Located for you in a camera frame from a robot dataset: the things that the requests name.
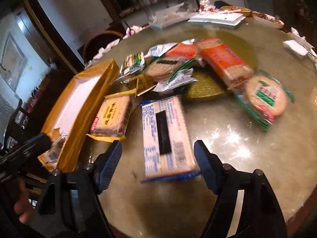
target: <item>barcode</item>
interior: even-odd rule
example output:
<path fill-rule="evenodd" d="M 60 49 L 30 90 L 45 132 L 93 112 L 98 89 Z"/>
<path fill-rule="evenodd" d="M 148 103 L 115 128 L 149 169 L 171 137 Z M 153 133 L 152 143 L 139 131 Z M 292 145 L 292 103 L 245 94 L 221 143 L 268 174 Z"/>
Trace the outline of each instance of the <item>barcode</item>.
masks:
<path fill-rule="evenodd" d="M 175 160 L 177 167 L 183 167 L 186 166 L 186 156 L 185 156 L 185 150 L 183 142 L 173 142 L 173 149 L 175 153 Z"/>

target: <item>snack package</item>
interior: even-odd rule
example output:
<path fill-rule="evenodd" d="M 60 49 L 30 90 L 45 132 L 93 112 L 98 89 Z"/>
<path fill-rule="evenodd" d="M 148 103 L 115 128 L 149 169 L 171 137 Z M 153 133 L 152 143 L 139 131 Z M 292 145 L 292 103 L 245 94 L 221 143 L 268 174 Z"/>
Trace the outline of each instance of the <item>snack package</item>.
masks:
<path fill-rule="evenodd" d="M 292 93 L 263 70 L 259 70 L 242 87 L 232 89 L 232 92 L 265 130 L 285 112 L 288 99 L 295 102 Z"/>
<path fill-rule="evenodd" d="M 151 63 L 143 72 L 151 76 L 155 82 L 166 81 L 175 70 L 188 61 L 184 57 L 162 57 Z"/>
<path fill-rule="evenodd" d="M 136 89 L 105 96 L 87 134 L 94 140 L 112 142 L 125 140 L 126 127 L 131 114 Z"/>
<path fill-rule="evenodd" d="M 166 57 L 179 56 L 187 59 L 193 59 L 196 57 L 196 47 L 191 44 L 179 43 L 177 46 L 170 49 L 166 54 Z"/>
<path fill-rule="evenodd" d="M 198 41 L 196 45 L 198 53 L 211 65 L 228 89 L 242 85 L 253 75 L 253 69 L 216 37 Z"/>
<path fill-rule="evenodd" d="M 175 176 L 197 169 L 177 96 L 141 103 L 145 175 Z"/>
<path fill-rule="evenodd" d="M 120 75 L 131 74 L 137 70 L 142 71 L 145 64 L 143 53 L 136 55 L 128 55 L 123 59 L 120 69 Z"/>

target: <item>finger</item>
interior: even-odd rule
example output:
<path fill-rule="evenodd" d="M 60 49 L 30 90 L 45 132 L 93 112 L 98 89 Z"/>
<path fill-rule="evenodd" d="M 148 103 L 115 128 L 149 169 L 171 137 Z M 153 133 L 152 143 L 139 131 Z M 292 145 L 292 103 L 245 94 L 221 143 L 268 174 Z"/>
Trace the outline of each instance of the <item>finger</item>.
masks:
<path fill-rule="evenodd" d="M 21 215 L 22 213 L 24 213 L 26 211 L 28 205 L 30 205 L 29 192 L 26 190 L 21 194 L 20 200 L 15 203 L 15 205 L 13 207 L 14 212 L 17 215 Z"/>
<path fill-rule="evenodd" d="M 20 215 L 19 220 L 21 223 L 23 224 L 27 224 L 29 221 L 30 215 L 28 212 L 23 213 L 22 215 Z"/>

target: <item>round cracker package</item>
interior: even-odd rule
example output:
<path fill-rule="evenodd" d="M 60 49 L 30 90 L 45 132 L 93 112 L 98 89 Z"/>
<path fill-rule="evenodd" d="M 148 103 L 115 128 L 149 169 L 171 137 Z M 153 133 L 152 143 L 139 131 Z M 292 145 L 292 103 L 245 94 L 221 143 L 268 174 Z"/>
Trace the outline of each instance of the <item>round cracker package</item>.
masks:
<path fill-rule="evenodd" d="M 232 89 L 232 92 L 265 130 L 285 112 L 288 100 L 295 102 L 293 94 L 263 70 L 249 78 L 242 87 Z"/>

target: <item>plastic bag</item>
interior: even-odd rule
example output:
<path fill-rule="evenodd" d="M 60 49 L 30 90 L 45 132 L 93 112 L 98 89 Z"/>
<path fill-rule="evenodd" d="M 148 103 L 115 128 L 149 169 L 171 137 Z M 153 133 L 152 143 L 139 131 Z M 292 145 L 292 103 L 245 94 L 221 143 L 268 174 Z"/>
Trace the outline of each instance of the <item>plastic bag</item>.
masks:
<path fill-rule="evenodd" d="M 177 87 L 181 87 L 192 82 L 196 82 L 197 80 L 191 76 L 193 71 L 193 68 L 178 71 L 175 78 L 172 81 L 170 81 L 169 83 L 168 81 L 159 82 L 153 89 L 153 91 L 168 93 Z"/>
<path fill-rule="evenodd" d="M 242 85 L 253 75 L 253 69 L 219 39 L 205 39 L 196 42 L 196 45 L 199 54 L 212 66 L 228 89 Z"/>
<path fill-rule="evenodd" d="M 197 166 L 177 96 L 140 104 L 142 107 L 147 179 L 195 171 Z"/>
<path fill-rule="evenodd" d="M 160 57 L 151 63 L 143 73 L 151 76 L 155 82 L 163 82 L 168 80 L 187 61 L 188 59 L 184 57 Z"/>
<path fill-rule="evenodd" d="M 52 140 L 51 149 L 43 154 L 43 158 L 46 161 L 45 164 L 57 164 L 59 155 L 62 148 L 64 147 L 66 139 L 67 135 L 62 133 L 59 137 Z"/>
<path fill-rule="evenodd" d="M 161 44 L 161 45 L 156 45 L 154 47 L 151 47 L 149 51 L 147 52 L 147 54 L 144 56 L 144 58 L 148 58 L 151 56 L 161 57 L 175 45 L 177 45 L 177 43 L 167 43 L 167 44 Z"/>
<path fill-rule="evenodd" d="M 293 94 L 263 70 L 259 70 L 242 87 L 232 89 L 232 92 L 264 130 L 268 130 L 276 118 L 285 112 L 288 99 L 295 102 Z"/>
<path fill-rule="evenodd" d="M 136 89 L 105 96 L 87 134 L 94 140 L 112 142 L 125 140 L 126 127 L 135 99 Z"/>
<path fill-rule="evenodd" d="M 170 49 L 166 56 L 180 56 L 187 59 L 193 59 L 197 56 L 196 47 L 193 44 L 179 43 L 177 46 Z"/>
<path fill-rule="evenodd" d="M 142 71 L 145 64 L 143 53 L 128 55 L 123 59 L 123 64 L 120 69 L 120 75 L 132 74 L 136 71 Z"/>

